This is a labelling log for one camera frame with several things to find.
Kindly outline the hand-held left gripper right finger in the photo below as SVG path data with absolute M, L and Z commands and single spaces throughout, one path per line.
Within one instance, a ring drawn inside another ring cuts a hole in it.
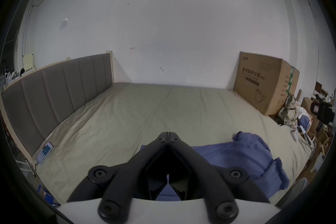
M 239 198 L 270 204 L 244 169 L 211 165 L 173 132 L 168 132 L 168 149 L 196 177 L 210 223 L 232 223 L 239 214 Z

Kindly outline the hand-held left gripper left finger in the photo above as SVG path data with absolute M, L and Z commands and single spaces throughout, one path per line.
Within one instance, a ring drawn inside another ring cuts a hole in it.
M 92 167 L 68 202 L 101 198 L 99 217 L 106 223 L 126 223 L 134 197 L 155 201 L 168 184 L 168 172 L 159 160 L 165 157 L 168 138 L 169 132 L 161 133 L 126 163 Z

